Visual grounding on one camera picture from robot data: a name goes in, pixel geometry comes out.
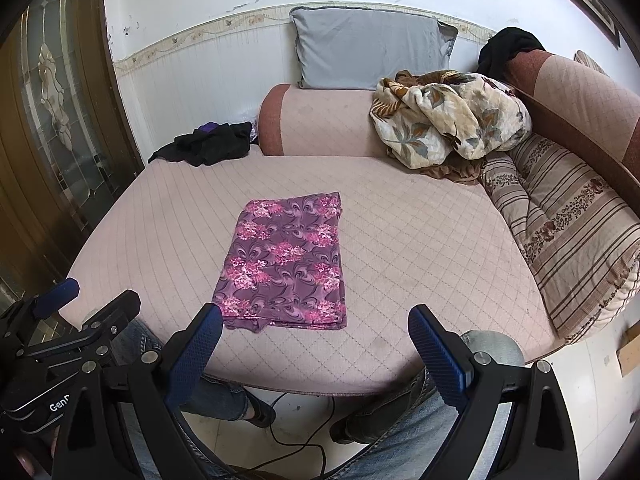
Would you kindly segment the left hand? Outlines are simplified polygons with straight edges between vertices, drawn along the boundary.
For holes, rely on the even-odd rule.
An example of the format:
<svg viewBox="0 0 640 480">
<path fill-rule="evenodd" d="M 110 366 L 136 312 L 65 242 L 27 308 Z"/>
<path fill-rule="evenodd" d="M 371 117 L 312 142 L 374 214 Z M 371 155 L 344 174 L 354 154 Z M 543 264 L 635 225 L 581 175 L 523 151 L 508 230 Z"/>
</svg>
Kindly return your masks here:
<svg viewBox="0 0 640 480">
<path fill-rule="evenodd" d="M 40 436 L 37 441 L 39 443 L 47 443 L 50 445 L 50 454 L 54 456 L 56 445 L 58 444 L 58 434 L 60 433 L 60 427 L 55 427 L 54 429 L 49 430 L 42 436 Z M 44 466 L 44 460 L 40 460 L 37 456 L 35 456 L 34 452 L 32 452 L 31 448 L 21 448 L 19 451 L 15 453 L 15 456 L 18 462 L 23 467 L 26 474 L 29 475 L 32 479 L 50 479 L 50 472 L 47 471 Z"/>
</svg>

